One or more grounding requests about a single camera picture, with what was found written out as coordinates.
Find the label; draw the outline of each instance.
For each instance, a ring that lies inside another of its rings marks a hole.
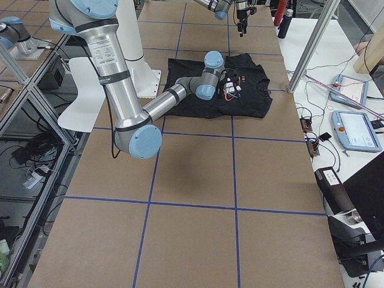
[[[116,51],[109,39],[89,43],[88,47],[97,67],[116,63]]]
[[[330,185],[337,185],[339,184],[338,179],[336,178],[335,173],[332,170],[324,170],[324,176],[328,180],[328,183]]]

